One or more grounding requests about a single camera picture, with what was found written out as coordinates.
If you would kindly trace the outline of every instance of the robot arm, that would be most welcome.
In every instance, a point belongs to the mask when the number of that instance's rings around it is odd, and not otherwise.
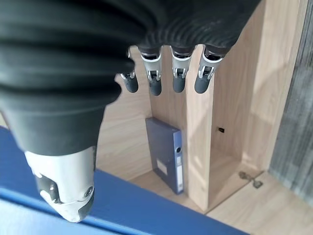
[[[68,221],[87,216],[104,110],[121,92],[115,75],[138,89],[130,46],[159,95],[161,47],[172,47],[179,93],[203,44],[195,90],[204,93],[259,1],[0,0],[0,109],[45,201]]]

